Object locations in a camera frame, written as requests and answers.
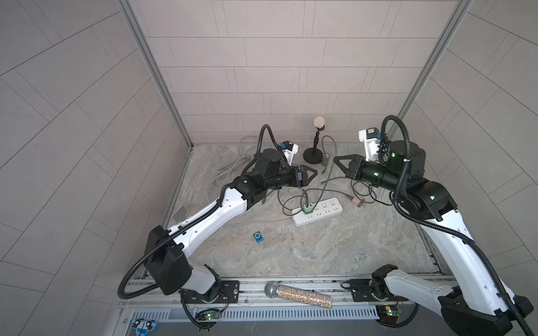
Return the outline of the green charger plug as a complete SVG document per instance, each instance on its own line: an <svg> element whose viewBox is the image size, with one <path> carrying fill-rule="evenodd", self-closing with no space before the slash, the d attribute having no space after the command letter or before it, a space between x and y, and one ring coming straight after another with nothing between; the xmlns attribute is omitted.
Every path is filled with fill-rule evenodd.
<svg viewBox="0 0 538 336"><path fill-rule="evenodd" d="M304 214L310 214L315 210L316 206L317 206L316 203L304 204L304 206L302 206L302 211Z"/></svg>

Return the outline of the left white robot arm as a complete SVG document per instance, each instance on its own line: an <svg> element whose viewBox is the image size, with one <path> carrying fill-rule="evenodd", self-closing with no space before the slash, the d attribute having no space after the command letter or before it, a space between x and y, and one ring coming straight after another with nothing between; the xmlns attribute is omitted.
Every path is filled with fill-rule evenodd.
<svg viewBox="0 0 538 336"><path fill-rule="evenodd" d="M241 175L224 185L219 197L185 221L155 227L148 236L144 255L120 281L117 295L129 300L160 289L164 295L194 291L206 301L214 300L221 280L209 266L189 263L189 257L228 221L266 199L269 191L307 186L317 171L293 165L298 146L290 141L272 148L256 148L253 160Z"/></svg>

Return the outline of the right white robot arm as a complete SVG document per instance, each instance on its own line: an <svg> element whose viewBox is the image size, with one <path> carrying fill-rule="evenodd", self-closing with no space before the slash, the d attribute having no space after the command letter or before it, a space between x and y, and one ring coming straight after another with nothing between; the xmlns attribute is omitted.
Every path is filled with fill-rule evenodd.
<svg viewBox="0 0 538 336"><path fill-rule="evenodd" d="M349 179L389 190L396 212L423 227L457 282L437 285L386 264L371 275L374 295L409 299L441 316L457 335L505 335L514 322L532 335L525 320L532 303L501 280L447 189L424 177L426 152L410 140L402 120L386 117L381 128L361 131L360 142L364 155L336 156L333 163Z"/></svg>

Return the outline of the beige microphone on stand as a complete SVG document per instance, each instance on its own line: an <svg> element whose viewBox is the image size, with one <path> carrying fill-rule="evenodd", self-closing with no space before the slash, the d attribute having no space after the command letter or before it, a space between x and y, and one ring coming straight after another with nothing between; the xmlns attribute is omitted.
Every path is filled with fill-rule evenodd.
<svg viewBox="0 0 538 336"><path fill-rule="evenodd" d="M325 129L326 120L322 116L318 116L314 119L313 125L316 127L317 131L313 140L313 145L310 148L307 148L303 152L303 159L307 163L312 165L317 165L322 162L323 152L318 148L319 144L319 135L321 131Z"/></svg>

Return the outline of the green camouflage tape roll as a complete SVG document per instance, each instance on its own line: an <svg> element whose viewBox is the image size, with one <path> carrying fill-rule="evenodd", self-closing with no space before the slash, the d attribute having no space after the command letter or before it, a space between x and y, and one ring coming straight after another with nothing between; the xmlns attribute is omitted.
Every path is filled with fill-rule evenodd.
<svg viewBox="0 0 538 336"><path fill-rule="evenodd" d="M330 155L328 153L325 153L324 156L322 157L322 166L323 167L327 167L329 165L329 162L330 162Z"/></svg>

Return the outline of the pink charger plug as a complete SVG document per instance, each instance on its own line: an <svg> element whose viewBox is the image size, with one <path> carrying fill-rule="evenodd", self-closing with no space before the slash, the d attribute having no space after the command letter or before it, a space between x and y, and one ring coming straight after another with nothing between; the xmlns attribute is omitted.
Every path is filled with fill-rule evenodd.
<svg viewBox="0 0 538 336"><path fill-rule="evenodd" d="M361 198L361 197L353 197L352 199L352 203L356 206L356 207L361 207L363 204L364 204L364 199Z"/></svg>

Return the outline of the white power strip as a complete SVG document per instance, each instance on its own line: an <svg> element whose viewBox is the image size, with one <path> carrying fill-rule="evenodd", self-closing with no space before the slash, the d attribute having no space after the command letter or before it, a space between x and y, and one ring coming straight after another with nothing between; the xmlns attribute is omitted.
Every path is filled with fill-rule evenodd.
<svg viewBox="0 0 538 336"><path fill-rule="evenodd" d="M293 221L296 227L303 227L318 221L323 221L333 216L341 214L343 207L336 197L320 201L317 206L309 213L300 211L294 215Z"/></svg>

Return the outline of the glitter handheld microphone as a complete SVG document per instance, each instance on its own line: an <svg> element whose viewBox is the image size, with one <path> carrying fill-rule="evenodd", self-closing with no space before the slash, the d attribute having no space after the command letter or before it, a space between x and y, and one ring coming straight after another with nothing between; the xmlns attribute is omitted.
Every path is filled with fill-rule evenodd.
<svg viewBox="0 0 538 336"><path fill-rule="evenodd" d="M264 293L268 298L279 298L323 309L331 309L333 300L330 295L307 291L270 281L265 285Z"/></svg>

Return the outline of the grey plastic holder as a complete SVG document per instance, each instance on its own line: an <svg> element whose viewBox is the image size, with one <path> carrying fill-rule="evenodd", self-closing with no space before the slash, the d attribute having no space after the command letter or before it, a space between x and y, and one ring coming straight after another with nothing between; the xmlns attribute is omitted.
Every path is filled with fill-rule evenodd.
<svg viewBox="0 0 538 336"><path fill-rule="evenodd" d="M181 223L185 220L187 220L190 217L189 211L185 206L180 206L178 209L175 210L175 212L172 214L171 219L174 223Z"/></svg>

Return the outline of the circuit board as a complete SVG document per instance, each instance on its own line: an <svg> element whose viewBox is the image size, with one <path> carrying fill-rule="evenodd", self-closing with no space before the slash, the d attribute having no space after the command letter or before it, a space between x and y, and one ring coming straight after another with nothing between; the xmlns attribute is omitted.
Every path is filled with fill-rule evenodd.
<svg viewBox="0 0 538 336"><path fill-rule="evenodd" d="M378 314L378 323L384 323L389 325L395 325L399 323L400 317L403 314L403 311L397 306L382 305L376 306L376 311Z"/></svg>
<svg viewBox="0 0 538 336"><path fill-rule="evenodd" d="M205 309L196 315L196 321L210 322L221 319L221 311L218 309Z"/></svg>

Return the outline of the left circuit board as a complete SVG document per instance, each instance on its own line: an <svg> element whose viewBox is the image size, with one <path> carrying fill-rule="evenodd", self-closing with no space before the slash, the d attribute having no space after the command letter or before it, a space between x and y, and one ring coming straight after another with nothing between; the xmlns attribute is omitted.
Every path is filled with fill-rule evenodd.
<svg viewBox="0 0 538 336"><path fill-rule="evenodd" d="M196 315L196 321L210 322L221 319L221 311L218 309L205 309Z"/></svg>

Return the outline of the blue toy figure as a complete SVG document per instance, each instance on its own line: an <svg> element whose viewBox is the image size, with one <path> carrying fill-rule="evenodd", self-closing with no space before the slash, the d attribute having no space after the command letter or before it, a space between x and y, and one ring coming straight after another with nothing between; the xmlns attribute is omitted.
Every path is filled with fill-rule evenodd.
<svg viewBox="0 0 538 336"><path fill-rule="evenodd" d="M147 336L158 327L158 322L146 319L134 319L130 327L135 331L136 336Z"/></svg>

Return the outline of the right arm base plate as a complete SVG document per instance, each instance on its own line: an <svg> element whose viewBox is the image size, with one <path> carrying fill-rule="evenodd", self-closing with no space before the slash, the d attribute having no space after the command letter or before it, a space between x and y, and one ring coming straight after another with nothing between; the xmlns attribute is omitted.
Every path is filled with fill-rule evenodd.
<svg viewBox="0 0 538 336"><path fill-rule="evenodd" d="M350 291L354 302L396 302L408 301L402 296L394 296L392 294L375 292L371 285L371 279L347 279L340 283L340 287L346 291Z"/></svg>

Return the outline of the aluminium rail frame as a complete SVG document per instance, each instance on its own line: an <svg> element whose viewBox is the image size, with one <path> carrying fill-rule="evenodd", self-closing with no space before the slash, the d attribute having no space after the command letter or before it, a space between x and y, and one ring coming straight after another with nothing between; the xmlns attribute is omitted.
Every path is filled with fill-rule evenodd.
<svg viewBox="0 0 538 336"><path fill-rule="evenodd" d="M130 325L134 319L154 320L161 326L164 323L188 323L197 313L205 309L221 310L220 323L251 321L355 321L378 320L376 306L397 306L403 311L399 323L408 322L415 310L414 299L399 293L408 301L396 302L354 302L351 292L340 287L347 279L371 279L360 276L318 276L318 277L228 277L224 281L240 282L238 302L235 304L194 305L186 304L184 295L174 293L164 295L156 289L138 298L120 300L110 332L122 335L133 330ZM307 291L330 295L333 300L331 309L323 309L279 298L268 298L264 293L265 285L275 281L279 284Z"/></svg>

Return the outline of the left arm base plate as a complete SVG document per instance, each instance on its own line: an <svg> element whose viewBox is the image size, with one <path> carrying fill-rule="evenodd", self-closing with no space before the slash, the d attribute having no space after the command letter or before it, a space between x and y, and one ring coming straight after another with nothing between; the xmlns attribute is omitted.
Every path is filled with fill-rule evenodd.
<svg viewBox="0 0 538 336"><path fill-rule="evenodd" d="M185 303L190 305L211 305L211 304L235 304L238 302L240 292L240 282L217 281L206 294L199 294L195 291L184 290Z"/></svg>

